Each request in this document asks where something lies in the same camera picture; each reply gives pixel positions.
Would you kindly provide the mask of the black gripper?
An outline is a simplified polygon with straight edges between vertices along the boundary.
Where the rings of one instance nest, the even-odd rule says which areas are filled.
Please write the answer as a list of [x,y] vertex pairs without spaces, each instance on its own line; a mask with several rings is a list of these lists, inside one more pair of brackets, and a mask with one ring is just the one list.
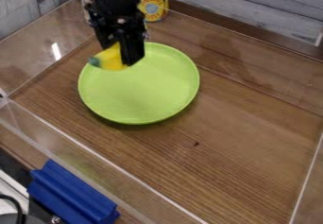
[[120,37],[125,66],[133,65],[145,56],[144,14],[139,9],[139,2],[140,0],[92,0],[84,6],[103,49],[119,42],[117,32],[125,33]]

